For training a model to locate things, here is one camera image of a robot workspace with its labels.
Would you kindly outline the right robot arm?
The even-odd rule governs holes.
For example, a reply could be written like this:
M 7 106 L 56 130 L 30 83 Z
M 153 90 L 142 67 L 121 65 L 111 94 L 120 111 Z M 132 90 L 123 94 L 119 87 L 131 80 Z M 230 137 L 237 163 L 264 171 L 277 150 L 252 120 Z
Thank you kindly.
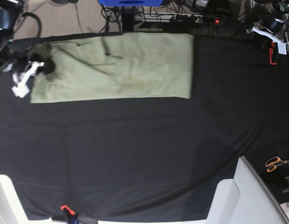
M 21 27 L 24 18 L 32 17 L 37 21 L 37 37 L 41 35 L 41 20 L 37 15 L 25 11 L 23 0 L 0 0 L 0 76 L 12 72 L 12 92 L 16 97 L 24 98 L 30 93 L 27 82 L 30 77 L 40 72 L 51 73 L 55 69 L 52 59 L 34 53 L 27 47 L 23 53 L 9 48 L 14 41 L 14 34 Z

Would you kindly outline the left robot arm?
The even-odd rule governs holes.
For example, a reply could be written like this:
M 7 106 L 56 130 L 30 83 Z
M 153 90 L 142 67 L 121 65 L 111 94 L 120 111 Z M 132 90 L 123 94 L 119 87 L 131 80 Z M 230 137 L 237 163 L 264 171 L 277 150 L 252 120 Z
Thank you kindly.
M 251 10 L 252 25 L 246 29 L 247 34 L 253 34 L 270 42 L 277 48 L 279 55 L 289 54 L 289 0 L 255 0 L 259 11 Z

